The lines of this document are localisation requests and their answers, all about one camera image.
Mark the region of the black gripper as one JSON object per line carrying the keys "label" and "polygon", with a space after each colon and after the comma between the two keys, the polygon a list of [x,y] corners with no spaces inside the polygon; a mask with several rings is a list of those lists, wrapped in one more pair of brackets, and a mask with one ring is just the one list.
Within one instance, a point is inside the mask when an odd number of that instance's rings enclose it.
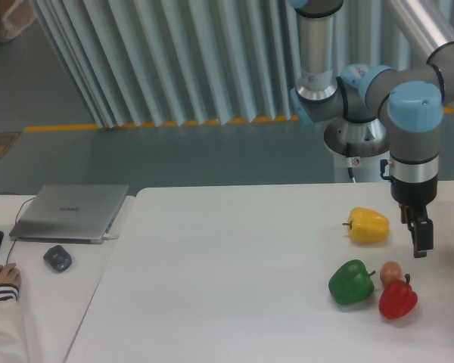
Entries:
{"label": "black gripper", "polygon": [[400,204],[400,221],[407,224],[411,233],[413,256],[423,258],[434,248],[434,224],[428,218],[426,207],[437,196],[438,177],[420,183],[408,183],[393,178],[390,192]]}

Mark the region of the white striped sleeve forearm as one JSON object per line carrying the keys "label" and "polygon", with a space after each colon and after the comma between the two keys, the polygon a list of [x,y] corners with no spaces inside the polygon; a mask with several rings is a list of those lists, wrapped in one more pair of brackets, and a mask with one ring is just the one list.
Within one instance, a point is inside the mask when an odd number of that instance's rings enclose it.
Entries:
{"label": "white striped sleeve forearm", "polygon": [[17,287],[0,284],[0,362],[29,361],[18,293]]}

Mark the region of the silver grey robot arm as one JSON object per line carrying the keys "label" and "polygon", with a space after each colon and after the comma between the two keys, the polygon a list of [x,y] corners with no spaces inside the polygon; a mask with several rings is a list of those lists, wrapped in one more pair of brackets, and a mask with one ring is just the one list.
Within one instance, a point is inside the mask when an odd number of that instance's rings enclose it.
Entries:
{"label": "silver grey robot arm", "polygon": [[430,1],[386,6],[424,65],[398,71],[351,64],[334,74],[334,17],[340,1],[292,1],[298,19],[300,78],[291,90],[295,112],[307,125],[331,120],[325,144],[347,160],[379,157],[413,255],[434,247],[427,213],[436,197],[443,107],[454,102],[454,29]]}

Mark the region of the person's hand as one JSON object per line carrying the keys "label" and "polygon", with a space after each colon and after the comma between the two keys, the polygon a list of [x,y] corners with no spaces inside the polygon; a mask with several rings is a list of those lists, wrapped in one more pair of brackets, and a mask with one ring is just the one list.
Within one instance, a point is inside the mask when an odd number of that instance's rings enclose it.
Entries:
{"label": "person's hand", "polygon": [[14,262],[0,265],[0,300],[17,299],[20,284],[20,270]]}

